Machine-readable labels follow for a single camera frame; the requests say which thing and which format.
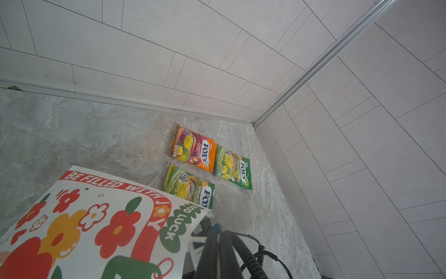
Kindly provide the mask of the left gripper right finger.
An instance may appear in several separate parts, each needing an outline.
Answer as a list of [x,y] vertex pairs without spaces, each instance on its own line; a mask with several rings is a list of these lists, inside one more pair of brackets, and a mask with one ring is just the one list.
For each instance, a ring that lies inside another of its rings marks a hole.
[[221,279],[243,279],[243,275],[234,253],[229,232],[222,232],[219,239],[219,264]]

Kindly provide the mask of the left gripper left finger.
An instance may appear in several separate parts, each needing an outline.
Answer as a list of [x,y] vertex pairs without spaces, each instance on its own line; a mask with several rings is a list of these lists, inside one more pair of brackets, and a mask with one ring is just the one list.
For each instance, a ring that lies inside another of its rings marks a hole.
[[218,278],[218,231],[210,227],[194,279]]

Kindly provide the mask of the orange Fox's candy packet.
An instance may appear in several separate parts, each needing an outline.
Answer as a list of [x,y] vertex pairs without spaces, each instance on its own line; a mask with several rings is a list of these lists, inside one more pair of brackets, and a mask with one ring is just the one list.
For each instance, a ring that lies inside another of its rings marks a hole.
[[199,133],[177,124],[169,156],[176,160],[197,166],[207,172],[214,172],[217,144]]

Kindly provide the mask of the green Fox's candy packet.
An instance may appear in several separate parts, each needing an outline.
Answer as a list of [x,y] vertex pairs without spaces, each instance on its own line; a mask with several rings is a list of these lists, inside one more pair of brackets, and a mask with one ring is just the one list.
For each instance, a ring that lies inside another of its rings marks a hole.
[[252,190],[252,172],[249,158],[217,145],[214,175],[242,188]]

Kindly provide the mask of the white floral paper bag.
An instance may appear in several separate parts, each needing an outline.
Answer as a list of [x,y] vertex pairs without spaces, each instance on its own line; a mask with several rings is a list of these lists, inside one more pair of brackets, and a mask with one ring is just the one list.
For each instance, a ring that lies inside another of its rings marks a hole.
[[178,279],[205,206],[71,167],[1,237],[3,279]]

